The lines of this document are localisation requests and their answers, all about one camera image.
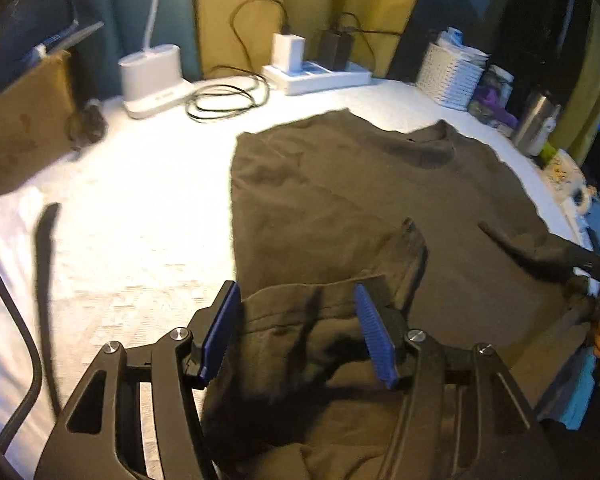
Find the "yellow curtain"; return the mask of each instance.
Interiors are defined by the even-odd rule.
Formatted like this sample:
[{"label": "yellow curtain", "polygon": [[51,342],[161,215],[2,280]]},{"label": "yellow curtain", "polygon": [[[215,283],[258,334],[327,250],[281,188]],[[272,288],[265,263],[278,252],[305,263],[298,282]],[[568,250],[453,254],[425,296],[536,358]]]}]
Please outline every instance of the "yellow curtain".
[{"label": "yellow curtain", "polygon": [[566,150],[578,164],[589,153],[600,125],[600,6],[593,2],[587,48],[576,88],[549,137],[554,148]]},{"label": "yellow curtain", "polygon": [[[196,0],[200,56],[202,70],[216,64],[244,67],[244,56],[228,26],[232,10],[244,0]],[[402,32],[416,0],[284,0],[293,32],[306,38],[306,56],[316,53],[319,33],[340,12],[353,12],[369,29],[396,30]],[[272,34],[280,26],[280,10],[270,2],[259,2],[245,7],[236,20],[256,70],[269,63]],[[368,38],[376,55],[376,76],[386,75],[389,63],[398,45],[393,36]],[[352,59],[369,66],[370,54],[361,41],[356,41]]]}]

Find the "white lid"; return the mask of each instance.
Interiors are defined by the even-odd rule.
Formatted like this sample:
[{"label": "white lid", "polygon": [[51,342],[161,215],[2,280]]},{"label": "white lid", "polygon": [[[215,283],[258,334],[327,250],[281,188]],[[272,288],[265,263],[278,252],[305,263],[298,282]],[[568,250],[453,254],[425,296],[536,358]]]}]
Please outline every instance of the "white lid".
[{"label": "white lid", "polygon": [[505,81],[507,81],[509,83],[513,83],[514,77],[509,72],[504,70],[503,68],[500,68],[497,65],[491,65],[489,67],[489,70],[493,71],[495,73],[495,75],[503,78]]}]

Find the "blue gripper pad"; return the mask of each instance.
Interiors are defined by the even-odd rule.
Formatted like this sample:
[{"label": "blue gripper pad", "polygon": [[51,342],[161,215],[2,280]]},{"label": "blue gripper pad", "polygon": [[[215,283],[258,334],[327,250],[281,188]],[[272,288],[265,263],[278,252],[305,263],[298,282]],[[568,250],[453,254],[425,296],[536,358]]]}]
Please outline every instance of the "blue gripper pad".
[{"label": "blue gripper pad", "polygon": [[366,348],[369,350],[376,376],[386,384],[387,388],[393,388],[398,382],[396,348],[364,285],[356,285],[354,296],[356,313],[362,326],[362,334],[365,337]]},{"label": "blue gripper pad", "polygon": [[203,366],[198,376],[204,384],[209,384],[220,370],[224,352],[234,333],[239,306],[240,288],[233,283],[202,344]]}]

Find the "mug handle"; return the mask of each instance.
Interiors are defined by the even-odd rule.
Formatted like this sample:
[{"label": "mug handle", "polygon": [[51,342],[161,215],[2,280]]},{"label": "mug handle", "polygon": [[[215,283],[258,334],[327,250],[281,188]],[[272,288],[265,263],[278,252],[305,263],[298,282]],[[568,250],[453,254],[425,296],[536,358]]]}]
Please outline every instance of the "mug handle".
[{"label": "mug handle", "polygon": [[576,213],[580,216],[584,216],[589,209],[591,209],[591,205],[593,204],[593,193],[586,184],[580,186],[580,192],[582,193],[582,202],[576,207]]}]

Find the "silver screw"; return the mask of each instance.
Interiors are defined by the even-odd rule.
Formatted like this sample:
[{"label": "silver screw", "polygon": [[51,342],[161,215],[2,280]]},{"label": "silver screw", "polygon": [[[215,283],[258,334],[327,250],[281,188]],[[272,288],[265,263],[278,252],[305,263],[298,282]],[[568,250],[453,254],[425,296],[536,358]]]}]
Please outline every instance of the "silver screw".
[{"label": "silver screw", "polygon": [[171,330],[171,333],[169,335],[171,336],[171,339],[173,339],[174,341],[182,341],[184,338],[186,338],[189,335],[189,330],[179,326],[179,327]]},{"label": "silver screw", "polygon": [[489,343],[478,343],[478,352],[480,352],[482,355],[493,355],[495,350]]},{"label": "silver screw", "polygon": [[407,338],[412,343],[422,343],[427,338],[427,333],[424,330],[414,328],[407,332]]},{"label": "silver screw", "polygon": [[107,341],[102,346],[102,351],[105,354],[115,354],[118,351],[118,348],[120,348],[120,343],[119,342],[117,342],[117,341]]}]

